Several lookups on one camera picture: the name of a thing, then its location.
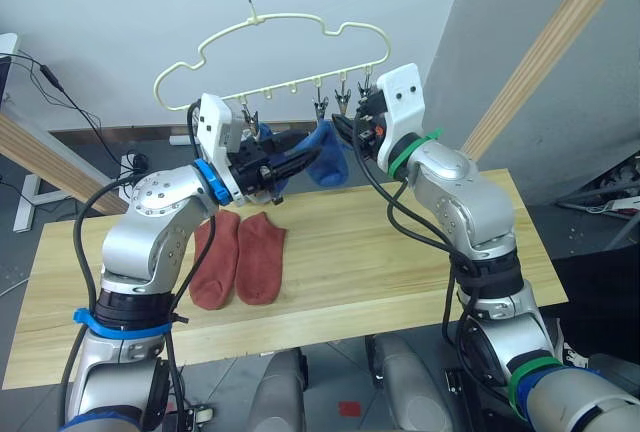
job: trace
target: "sock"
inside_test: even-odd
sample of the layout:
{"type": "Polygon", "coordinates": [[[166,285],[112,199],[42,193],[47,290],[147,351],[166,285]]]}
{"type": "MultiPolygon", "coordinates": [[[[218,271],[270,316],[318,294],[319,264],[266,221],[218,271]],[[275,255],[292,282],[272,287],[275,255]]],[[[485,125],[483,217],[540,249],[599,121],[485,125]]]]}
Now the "sock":
{"type": "Polygon", "coordinates": [[[286,233],[286,229],[269,222],[264,212],[240,224],[236,292],[245,303],[270,304],[278,296],[282,284],[282,252],[286,233]]]}
{"type": "Polygon", "coordinates": [[[309,177],[321,187],[336,187],[349,178],[349,168],[331,121],[321,120],[316,130],[295,146],[294,151],[322,146],[318,158],[307,167],[309,177]]]}
{"type": "MultiPolygon", "coordinates": [[[[238,224],[240,216],[227,210],[219,210],[216,215],[216,235],[211,248],[200,264],[189,284],[191,300],[198,307],[219,309],[231,292],[233,278],[238,263],[238,224]]],[[[196,252],[198,259],[209,238],[211,222],[196,229],[196,252]]]]}

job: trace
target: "gray wall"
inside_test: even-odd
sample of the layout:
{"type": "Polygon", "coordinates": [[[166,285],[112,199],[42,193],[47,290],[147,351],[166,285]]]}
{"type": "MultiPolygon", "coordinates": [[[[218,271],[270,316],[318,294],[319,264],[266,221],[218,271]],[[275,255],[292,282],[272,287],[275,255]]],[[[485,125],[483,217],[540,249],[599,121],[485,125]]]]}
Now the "gray wall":
{"type": "MultiPolygon", "coordinates": [[[[254,0],[258,13],[306,12],[322,16],[332,30],[344,21],[374,23],[390,35],[391,59],[380,71],[415,62],[423,79],[431,66],[453,0],[254,0]]],[[[0,33],[17,32],[21,47],[49,64],[78,102],[105,126],[175,124],[151,94],[156,76],[178,60],[195,61],[206,37],[246,20],[246,0],[0,0],[0,33]]],[[[372,32],[350,29],[326,38],[314,22],[269,22],[234,33],[207,49],[209,62],[197,72],[179,71],[163,83],[172,105],[202,92],[218,95],[328,72],[383,55],[372,32]]],[[[362,74],[349,77],[353,92],[362,74]]],[[[326,84],[331,112],[337,79],[326,84]]],[[[86,127],[77,113],[48,106],[23,70],[14,68],[8,92],[44,128],[86,127]]],[[[315,119],[312,85],[297,95],[258,97],[264,120],[315,119]]]]}
{"type": "MultiPolygon", "coordinates": [[[[460,147],[561,0],[455,0],[425,86],[426,126],[460,147]]],[[[527,203],[574,190],[640,149],[640,0],[608,0],[482,157],[527,203]]]]}

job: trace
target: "wooden beam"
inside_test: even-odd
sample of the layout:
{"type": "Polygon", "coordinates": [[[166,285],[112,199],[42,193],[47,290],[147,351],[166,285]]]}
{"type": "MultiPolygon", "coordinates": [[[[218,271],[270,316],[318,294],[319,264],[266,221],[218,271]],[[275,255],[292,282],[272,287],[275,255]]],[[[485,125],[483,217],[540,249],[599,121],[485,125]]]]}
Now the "wooden beam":
{"type": "MultiPolygon", "coordinates": [[[[51,185],[85,202],[110,179],[74,154],[49,133],[20,118],[5,102],[0,113],[0,154],[40,176],[51,185]]],[[[122,214],[127,203],[109,193],[94,208],[103,214],[122,214]]]]}
{"type": "Polygon", "coordinates": [[[605,0],[563,0],[465,142],[478,160],[534,93],[605,0]]]}

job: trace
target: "blue ring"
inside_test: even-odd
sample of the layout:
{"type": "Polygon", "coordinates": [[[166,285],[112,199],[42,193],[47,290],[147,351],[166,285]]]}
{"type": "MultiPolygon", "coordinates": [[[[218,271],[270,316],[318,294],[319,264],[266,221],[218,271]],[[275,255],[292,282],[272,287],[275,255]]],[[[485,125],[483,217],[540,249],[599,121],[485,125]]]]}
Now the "blue ring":
{"type": "Polygon", "coordinates": [[[171,330],[171,322],[142,330],[110,329],[109,327],[99,324],[89,310],[84,308],[77,309],[73,313],[73,321],[77,324],[86,324],[87,327],[99,336],[114,340],[144,339],[146,337],[164,335],[171,330]]]}
{"type": "Polygon", "coordinates": [[[198,170],[204,175],[207,183],[213,190],[213,195],[220,205],[228,205],[231,203],[231,194],[220,181],[215,171],[203,159],[196,159],[195,162],[198,170]]]}

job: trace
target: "red tape mark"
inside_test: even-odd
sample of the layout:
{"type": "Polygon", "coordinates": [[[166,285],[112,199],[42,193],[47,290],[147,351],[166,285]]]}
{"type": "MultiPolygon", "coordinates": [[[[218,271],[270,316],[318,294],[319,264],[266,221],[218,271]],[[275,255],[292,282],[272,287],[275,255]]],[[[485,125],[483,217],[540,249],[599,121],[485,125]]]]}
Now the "red tape mark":
{"type": "Polygon", "coordinates": [[[338,402],[338,410],[342,417],[360,417],[362,415],[360,402],[338,402]]]}

